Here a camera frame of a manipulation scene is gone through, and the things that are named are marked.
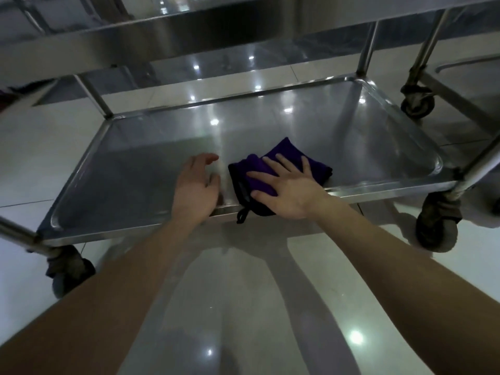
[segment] forearm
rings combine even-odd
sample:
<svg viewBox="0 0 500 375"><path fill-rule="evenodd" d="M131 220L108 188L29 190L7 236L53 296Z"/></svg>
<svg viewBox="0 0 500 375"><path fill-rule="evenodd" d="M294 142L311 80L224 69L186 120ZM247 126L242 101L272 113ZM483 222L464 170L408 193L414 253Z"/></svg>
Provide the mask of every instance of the forearm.
<svg viewBox="0 0 500 375"><path fill-rule="evenodd" d="M336 197L319 203L311 218L340 247L435 373L498 369L497 302Z"/></svg>
<svg viewBox="0 0 500 375"><path fill-rule="evenodd" d="M116 373L192 228L173 220L106 265L0 347L0 368Z"/></svg>

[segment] wheel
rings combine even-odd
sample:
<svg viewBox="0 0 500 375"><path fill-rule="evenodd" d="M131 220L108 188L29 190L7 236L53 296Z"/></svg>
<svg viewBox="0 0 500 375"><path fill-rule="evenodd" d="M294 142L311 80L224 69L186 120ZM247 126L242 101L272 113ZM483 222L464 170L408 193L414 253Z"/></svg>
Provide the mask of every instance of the wheel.
<svg viewBox="0 0 500 375"><path fill-rule="evenodd" d="M409 101L404 99L401 103L401 110L411 119L421 119L429 115L435 107L434 96L426 96L420 100L420 105L412 108Z"/></svg>
<svg viewBox="0 0 500 375"><path fill-rule="evenodd" d="M459 229L457 223L442 218L429 227L422 222L422 215L416 219L416 238L423 248L431 252L449 252L457 243Z"/></svg>
<svg viewBox="0 0 500 375"><path fill-rule="evenodd" d="M96 274L96 269L92 262L88 259L83 258L85 265L85 273L78 279L71 277L69 274L64 272L59 272L55 274L52 280L52 291L57 298L62 298L63 296L70 293L85 280L87 280L92 275Z"/></svg>
<svg viewBox="0 0 500 375"><path fill-rule="evenodd" d="M493 204L493 207L491 208L491 213L493 213L495 216L500 217L500 198Z"/></svg>

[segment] glossy floor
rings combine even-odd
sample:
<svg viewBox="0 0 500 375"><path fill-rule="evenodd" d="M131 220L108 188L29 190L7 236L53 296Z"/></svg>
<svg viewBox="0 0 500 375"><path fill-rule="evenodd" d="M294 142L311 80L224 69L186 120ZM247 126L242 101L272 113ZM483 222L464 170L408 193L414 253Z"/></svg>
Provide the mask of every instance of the glossy floor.
<svg viewBox="0 0 500 375"><path fill-rule="evenodd" d="M418 46L374 53L370 77L395 101ZM497 35L450 39L432 60L500 52ZM238 93L352 71L357 55L107 96L115 111L182 103L193 94ZM30 107L30 96L0 115L0 214L36 228L101 123L88 100ZM436 102L422 129L466 163L489 134ZM500 220L489 215L500 195L496 174L469 192L459 240L434 259L500 301ZM354 205L373 223L416 246L415 219L423 197ZM80 245L98 268L132 242ZM430 373L386 316L339 248L305 221L277 217L206 225L187 250L146 318L121 373L312 375ZM55 302L43 258L0 242L0 341Z"/></svg>

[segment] stainless steel cart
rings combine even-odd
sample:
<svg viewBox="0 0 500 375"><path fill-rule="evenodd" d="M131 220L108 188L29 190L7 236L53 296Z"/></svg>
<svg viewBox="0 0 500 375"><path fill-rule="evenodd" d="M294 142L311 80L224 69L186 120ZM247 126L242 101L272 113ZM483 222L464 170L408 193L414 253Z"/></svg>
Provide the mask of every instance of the stainless steel cart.
<svg viewBox="0 0 500 375"><path fill-rule="evenodd" d="M223 202L211 220L234 219L240 209L227 165L264 154L285 136L334 169L325 189L348 202L457 194L478 179L470 170L458 181L446 155L366 72L378 20L480 0L386 0L390 10L372 0L236 1L78 33L44 31L38 40L0 48L0 81L22 82L375 21L353 73L268 90L255 84L246 94L178 107L114 114L85 76L75 75L103 125L36 233L0 220L2 236L49 258L58 296L94 272L72 244L145 232L169 218L176 175L194 152L221 157L215 166ZM334 1L356 10L340 12ZM43 30L43 23L37 26ZM493 162L487 154L481 160Z"/></svg>
<svg viewBox="0 0 500 375"><path fill-rule="evenodd" d="M438 95L483 130L494 135L488 146L471 163L457 169L452 189L428 195L416 224L416 236L423 247L437 252L453 248L461 220L460 197L500 163L500 55L474 57L427 66L446 23L449 9L436 14L428 39L422 44L409 78L401 89L402 111L421 119L434 109ZM491 208L500 215L500 199Z"/></svg>

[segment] hand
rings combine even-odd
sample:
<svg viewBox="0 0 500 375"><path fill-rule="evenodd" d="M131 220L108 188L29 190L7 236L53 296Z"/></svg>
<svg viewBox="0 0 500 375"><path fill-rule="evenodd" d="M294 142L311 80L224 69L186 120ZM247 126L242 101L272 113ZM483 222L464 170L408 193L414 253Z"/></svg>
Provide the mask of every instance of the hand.
<svg viewBox="0 0 500 375"><path fill-rule="evenodd" d="M277 154L276 158L281 164L267 157L263 160L278 176L255 171L248 172L247 175L272 186L278 196L254 190L252 197L281 217L291 220L310 217L312 209L321 203L323 198L328 197L328 193L313 179L306 157L302 157L303 173L283 155Z"/></svg>
<svg viewBox="0 0 500 375"><path fill-rule="evenodd" d="M213 173L207 181L205 166L217 159L217 154L203 153L189 158L185 163L173 196L172 219L182 220L195 227L214 211L221 177Z"/></svg>

